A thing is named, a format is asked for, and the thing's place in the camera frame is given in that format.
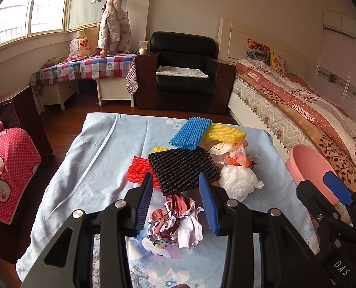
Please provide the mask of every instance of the cup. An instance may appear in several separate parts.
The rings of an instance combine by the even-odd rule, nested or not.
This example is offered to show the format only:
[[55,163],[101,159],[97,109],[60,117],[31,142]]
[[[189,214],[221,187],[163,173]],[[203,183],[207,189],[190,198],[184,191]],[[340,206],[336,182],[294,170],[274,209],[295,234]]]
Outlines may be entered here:
[[147,53],[147,45],[149,41],[139,41],[139,54],[146,54]]

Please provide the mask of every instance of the yellow foam net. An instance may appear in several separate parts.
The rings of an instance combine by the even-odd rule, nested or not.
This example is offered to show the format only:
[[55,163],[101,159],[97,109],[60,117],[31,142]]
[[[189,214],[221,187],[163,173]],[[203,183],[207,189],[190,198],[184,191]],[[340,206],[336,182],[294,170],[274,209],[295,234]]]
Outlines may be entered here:
[[213,123],[207,129],[204,138],[226,143],[239,143],[245,138],[246,134],[246,132],[237,128],[225,126],[224,124]]
[[171,148],[164,148],[164,147],[154,147],[154,152],[159,153],[159,152],[164,152],[166,150],[170,150]]

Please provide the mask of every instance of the headboard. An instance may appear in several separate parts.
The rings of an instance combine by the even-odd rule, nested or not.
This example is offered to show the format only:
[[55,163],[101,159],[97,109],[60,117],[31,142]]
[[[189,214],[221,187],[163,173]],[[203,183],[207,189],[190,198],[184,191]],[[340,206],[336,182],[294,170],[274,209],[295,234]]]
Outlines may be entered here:
[[221,19],[218,32],[218,58],[232,64],[246,58],[249,38],[269,46],[270,50],[283,56],[286,59],[287,72],[304,78],[307,68],[306,57],[277,38],[232,19]]

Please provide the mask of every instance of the crumpled paper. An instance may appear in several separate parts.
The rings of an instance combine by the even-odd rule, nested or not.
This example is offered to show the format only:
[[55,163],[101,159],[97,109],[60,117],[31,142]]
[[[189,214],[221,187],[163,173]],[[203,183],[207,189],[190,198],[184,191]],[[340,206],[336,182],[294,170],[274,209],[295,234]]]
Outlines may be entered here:
[[194,248],[202,239],[202,224],[198,221],[201,207],[182,194],[166,196],[163,209],[155,210],[148,221],[148,238],[153,243],[178,244],[179,248]]

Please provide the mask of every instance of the hanging jacket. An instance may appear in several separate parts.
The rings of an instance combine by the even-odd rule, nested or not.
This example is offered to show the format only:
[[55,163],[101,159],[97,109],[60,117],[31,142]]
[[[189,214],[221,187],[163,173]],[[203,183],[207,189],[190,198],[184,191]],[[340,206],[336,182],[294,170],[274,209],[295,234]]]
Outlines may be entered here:
[[130,24],[122,0],[107,0],[99,28],[98,48],[109,52],[130,49]]

